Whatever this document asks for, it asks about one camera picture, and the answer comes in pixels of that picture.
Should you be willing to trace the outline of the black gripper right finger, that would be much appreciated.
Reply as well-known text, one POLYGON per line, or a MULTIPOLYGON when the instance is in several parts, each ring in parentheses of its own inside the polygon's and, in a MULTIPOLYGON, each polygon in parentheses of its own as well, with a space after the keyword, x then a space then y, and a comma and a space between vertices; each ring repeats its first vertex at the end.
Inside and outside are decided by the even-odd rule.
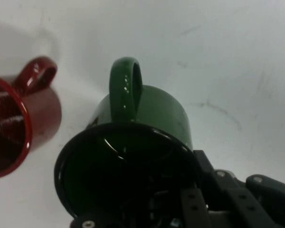
POLYGON ((239 181, 216 170, 204 151, 193 151, 198 186, 210 209, 227 210, 246 228, 285 228, 285 183, 254 174, 239 181))

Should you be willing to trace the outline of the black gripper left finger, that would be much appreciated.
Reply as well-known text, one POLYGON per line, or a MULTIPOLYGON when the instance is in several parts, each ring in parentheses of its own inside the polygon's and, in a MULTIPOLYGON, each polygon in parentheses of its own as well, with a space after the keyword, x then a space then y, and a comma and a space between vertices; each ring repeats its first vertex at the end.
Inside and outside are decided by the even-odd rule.
POLYGON ((180 200, 184 228, 211 227, 206 203, 199 188, 181 189, 180 200))

